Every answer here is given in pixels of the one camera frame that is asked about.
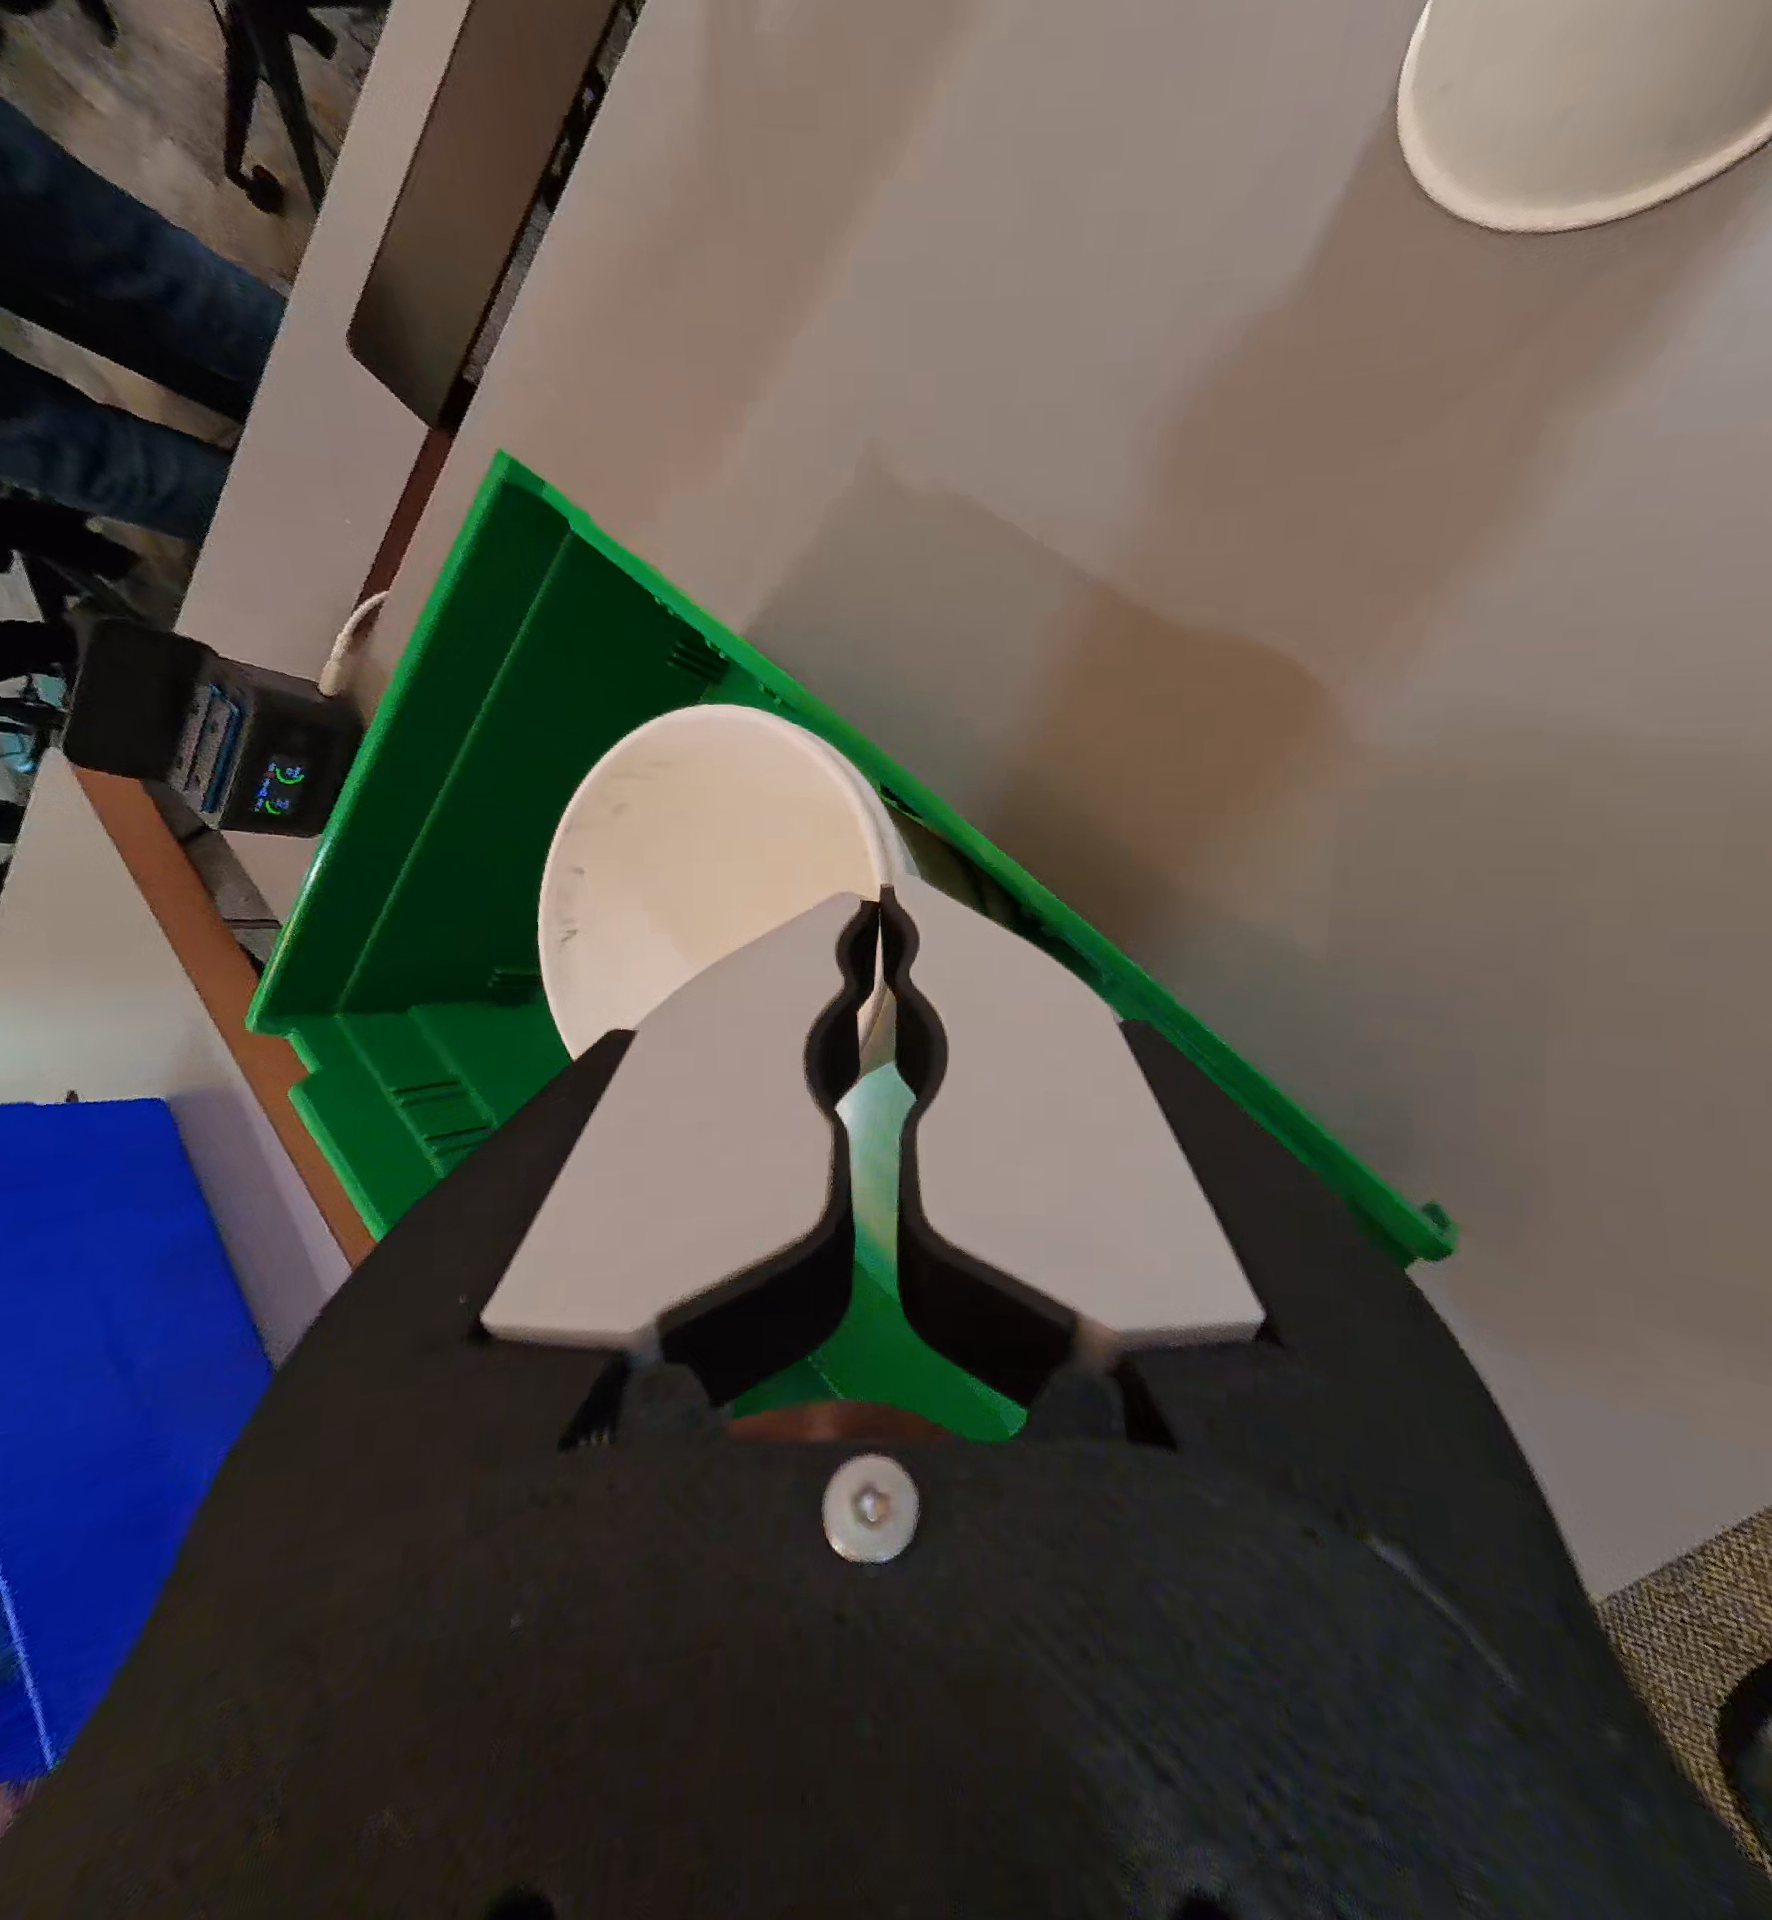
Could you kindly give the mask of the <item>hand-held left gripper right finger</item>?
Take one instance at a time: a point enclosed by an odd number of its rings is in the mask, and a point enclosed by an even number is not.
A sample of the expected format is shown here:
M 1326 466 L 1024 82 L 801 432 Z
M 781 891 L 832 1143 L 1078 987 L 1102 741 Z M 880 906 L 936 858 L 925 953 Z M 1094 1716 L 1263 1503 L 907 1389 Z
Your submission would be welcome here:
M 1263 1301 L 1129 1026 L 929 883 L 880 891 L 901 1077 L 901 1310 L 990 1394 L 1253 1341 Z

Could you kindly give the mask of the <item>black charging hub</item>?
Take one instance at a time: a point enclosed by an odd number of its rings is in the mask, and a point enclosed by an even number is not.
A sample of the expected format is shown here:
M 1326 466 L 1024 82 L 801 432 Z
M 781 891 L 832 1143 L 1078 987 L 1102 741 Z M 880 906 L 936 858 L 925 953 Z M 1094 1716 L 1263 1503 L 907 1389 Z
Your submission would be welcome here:
M 320 838 L 365 721 L 271 667 L 100 620 L 84 641 L 63 754 L 97 776 L 172 790 L 215 832 Z

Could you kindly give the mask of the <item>large blue plastic bin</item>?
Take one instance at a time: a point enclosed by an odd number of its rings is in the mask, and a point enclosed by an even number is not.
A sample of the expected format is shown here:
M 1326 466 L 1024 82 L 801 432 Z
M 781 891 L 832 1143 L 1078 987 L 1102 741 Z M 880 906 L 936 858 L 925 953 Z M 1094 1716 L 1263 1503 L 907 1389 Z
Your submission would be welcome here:
M 266 1381 L 172 1111 L 0 1106 L 0 1788 L 107 1702 Z

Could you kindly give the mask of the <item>green plastic bin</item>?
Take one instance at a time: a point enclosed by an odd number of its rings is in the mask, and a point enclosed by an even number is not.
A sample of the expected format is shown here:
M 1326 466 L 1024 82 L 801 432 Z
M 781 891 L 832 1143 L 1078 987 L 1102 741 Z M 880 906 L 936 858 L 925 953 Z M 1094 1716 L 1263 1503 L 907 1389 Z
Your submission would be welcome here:
M 544 844 L 592 764 L 661 717 L 777 721 L 839 748 L 860 803 L 971 906 L 1094 987 L 1209 1150 L 1235 1249 L 1258 1256 L 1258 1346 L 1174 1384 L 1129 1376 L 1144 1434 L 1168 1408 L 1219 1429 L 1289 1418 L 1361 1439 L 1417 1439 L 1464 1365 L 1406 1278 L 1444 1259 L 1444 1210 L 1409 1206 L 1144 969 L 977 838 L 890 754 L 661 575 L 501 458 L 436 584 L 392 695 L 353 759 L 251 1026 L 304 1061 L 296 1111 L 374 1235 L 392 1235 L 453 1168 L 544 1098 L 580 1038 L 544 1014 L 535 928 Z

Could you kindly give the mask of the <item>black office chair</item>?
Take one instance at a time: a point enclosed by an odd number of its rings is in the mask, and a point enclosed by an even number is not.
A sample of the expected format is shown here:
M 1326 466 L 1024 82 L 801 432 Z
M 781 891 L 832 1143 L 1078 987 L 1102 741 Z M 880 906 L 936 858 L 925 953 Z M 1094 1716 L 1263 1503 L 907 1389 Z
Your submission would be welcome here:
M 326 4 L 307 0 L 225 0 L 215 4 L 225 32 L 225 174 L 264 215 L 285 208 L 285 190 L 266 165 L 244 165 L 244 142 L 261 92 L 271 98 L 285 129 L 299 185 L 314 210 L 326 201 L 320 142 L 299 81 L 296 43 L 335 62 L 339 37 L 326 27 Z

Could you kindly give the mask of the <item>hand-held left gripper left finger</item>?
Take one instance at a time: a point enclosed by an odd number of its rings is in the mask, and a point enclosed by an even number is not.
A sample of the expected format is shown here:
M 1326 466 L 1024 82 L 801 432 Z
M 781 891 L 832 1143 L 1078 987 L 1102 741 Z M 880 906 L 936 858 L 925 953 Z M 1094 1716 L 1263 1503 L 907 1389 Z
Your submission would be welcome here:
M 617 1034 L 481 1310 L 494 1341 L 679 1365 L 735 1401 L 844 1330 L 856 1221 L 839 1106 L 860 1077 L 879 934 L 879 898 L 830 893 Z

